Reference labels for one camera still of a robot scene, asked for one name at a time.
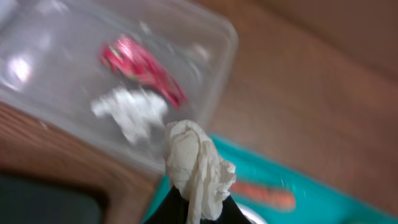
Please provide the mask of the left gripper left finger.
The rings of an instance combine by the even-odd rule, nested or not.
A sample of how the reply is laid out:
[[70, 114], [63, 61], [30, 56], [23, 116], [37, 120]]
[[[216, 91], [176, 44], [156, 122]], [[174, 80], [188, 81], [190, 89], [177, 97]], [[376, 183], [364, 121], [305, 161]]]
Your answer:
[[156, 211], [144, 224], [186, 224], [189, 202], [172, 187]]

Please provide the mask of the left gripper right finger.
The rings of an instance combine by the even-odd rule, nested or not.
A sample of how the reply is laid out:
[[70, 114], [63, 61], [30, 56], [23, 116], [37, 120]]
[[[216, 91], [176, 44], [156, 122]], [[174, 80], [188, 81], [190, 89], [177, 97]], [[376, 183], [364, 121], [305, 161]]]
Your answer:
[[251, 224], [251, 222], [240, 211], [233, 198], [229, 196], [223, 201], [223, 209], [217, 220], [201, 219], [200, 224]]

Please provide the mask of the red wrapper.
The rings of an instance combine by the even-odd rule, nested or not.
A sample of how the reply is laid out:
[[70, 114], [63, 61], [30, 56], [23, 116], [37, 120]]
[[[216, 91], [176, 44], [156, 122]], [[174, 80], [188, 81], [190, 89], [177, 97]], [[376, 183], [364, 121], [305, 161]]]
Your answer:
[[176, 109], [187, 102], [184, 91], [167, 69], [128, 35], [120, 35], [113, 44], [104, 44], [99, 60], [115, 74], [154, 89]]

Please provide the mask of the white tissue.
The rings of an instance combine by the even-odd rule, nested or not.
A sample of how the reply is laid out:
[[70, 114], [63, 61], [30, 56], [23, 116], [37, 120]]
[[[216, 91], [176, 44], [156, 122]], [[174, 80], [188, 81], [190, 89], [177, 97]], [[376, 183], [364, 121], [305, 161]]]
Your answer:
[[217, 220], [236, 181], [236, 166], [223, 159], [214, 142], [195, 122], [166, 126], [166, 173], [188, 201], [187, 223]]

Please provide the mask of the foil-like white paper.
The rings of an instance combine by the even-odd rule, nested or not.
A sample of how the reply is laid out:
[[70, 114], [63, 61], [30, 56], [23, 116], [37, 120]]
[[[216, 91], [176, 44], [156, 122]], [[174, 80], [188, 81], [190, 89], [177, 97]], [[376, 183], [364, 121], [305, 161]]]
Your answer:
[[149, 139], [152, 126], [163, 128], [168, 110], [167, 102], [153, 91], [121, 86], [91, 102], [94, 115], [111, 116], [131, 144]]

